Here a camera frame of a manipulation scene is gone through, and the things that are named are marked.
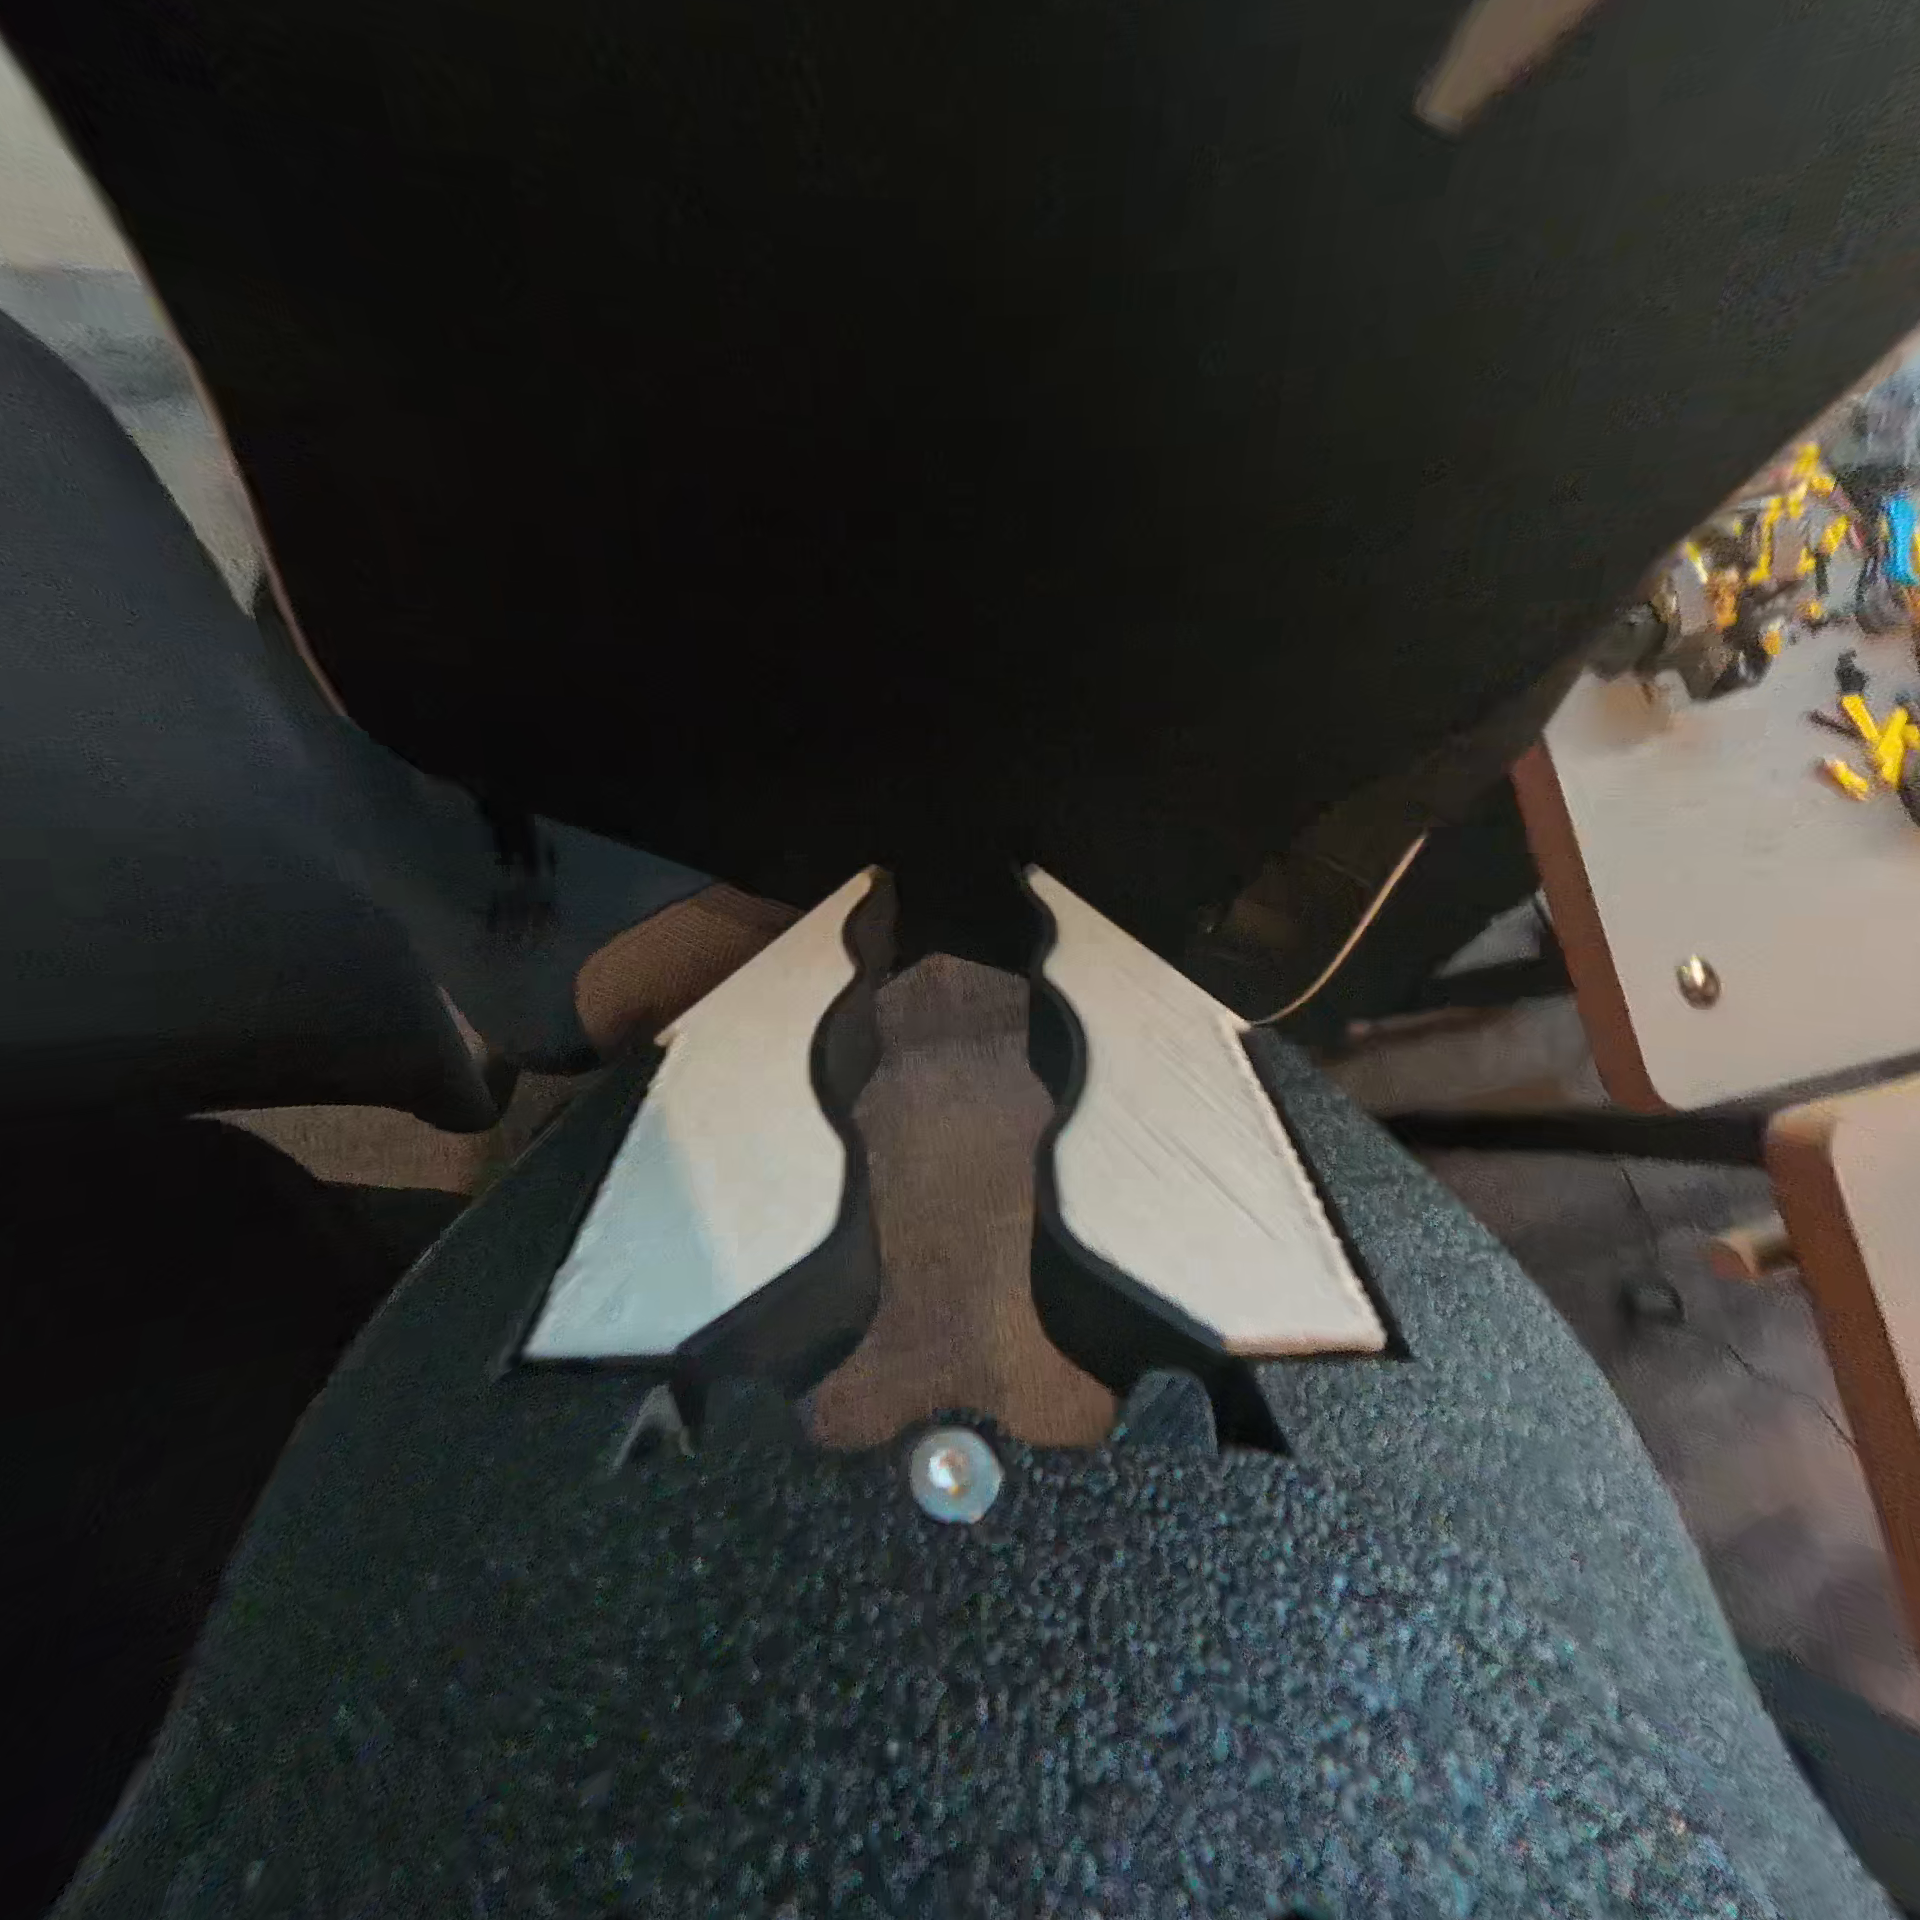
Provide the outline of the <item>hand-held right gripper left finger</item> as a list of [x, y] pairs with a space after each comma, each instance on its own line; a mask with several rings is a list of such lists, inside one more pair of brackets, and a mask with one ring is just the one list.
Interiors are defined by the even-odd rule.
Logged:
[[896, 916], [859, 871], [660, 1031], [526, 1368], [650, 1375], [698, 1418], [722, 1383], [802, 1400], [852, 1356], [882, 1293], [855, 1106]]

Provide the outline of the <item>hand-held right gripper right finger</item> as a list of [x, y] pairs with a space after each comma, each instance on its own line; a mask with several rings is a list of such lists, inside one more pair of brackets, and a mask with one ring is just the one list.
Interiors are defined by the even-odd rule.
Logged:
[[1273, 1365], [1377, 1360], [1390, 1330], [1252, 1025], [1041, 867], [1027, 1060], [1053, 1100], [1034, 1157], [1031, 1301], [1118, 1404], [1158, 1377], [1221, 1449], [1286, 1453]]

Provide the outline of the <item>black mesh pad pale rim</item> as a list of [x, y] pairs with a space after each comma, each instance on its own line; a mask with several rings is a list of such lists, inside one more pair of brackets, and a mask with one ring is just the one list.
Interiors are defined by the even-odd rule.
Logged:
[[1917, 5], [4, 5], [349, 715], [1166, 957], [1917, 326]]

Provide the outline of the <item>white desk with brown edge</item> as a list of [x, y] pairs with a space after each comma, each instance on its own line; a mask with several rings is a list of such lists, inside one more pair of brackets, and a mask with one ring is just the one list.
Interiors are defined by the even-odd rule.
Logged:
[[[1720, 709], [1640, 747], [1596, 739], [1596, 640], [1514, 786], [1607, 1094], [1688, 1113], [1914, 1072], [1917, 820], [1815, 780], [1817, 732], [1784, 681], [1756, 715]], [[1674, 985], [1693, 952], [1723, 982], [1704, 1013]]]

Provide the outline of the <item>black metal bar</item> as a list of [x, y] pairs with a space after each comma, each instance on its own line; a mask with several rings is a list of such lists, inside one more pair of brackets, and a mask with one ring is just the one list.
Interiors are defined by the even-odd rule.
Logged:
[[1408, 1111], [1377, 1120], [1390, 1139], [1419, 1153], [1760, 1169], [1771, 1117], [1718, 1111], [1649, 1117], [1582, 1108]]

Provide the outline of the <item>white board with brown edge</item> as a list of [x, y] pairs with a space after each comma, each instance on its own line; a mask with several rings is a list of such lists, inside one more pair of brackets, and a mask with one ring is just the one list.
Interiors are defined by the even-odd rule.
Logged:
[[1774, 1114], [1765, 1169], [1917, 1633], [1917, 1075]]

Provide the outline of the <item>pile of small building bricks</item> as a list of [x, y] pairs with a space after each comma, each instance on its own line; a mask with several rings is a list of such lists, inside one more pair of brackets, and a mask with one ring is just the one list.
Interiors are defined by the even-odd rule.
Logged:
[[1668, 547], [1596, 640], [1587, 727], [1640, 749], [1768, 681], [1817, 734], [1815, 780], [1918, 816], [1917, 348], [1838, 401]]

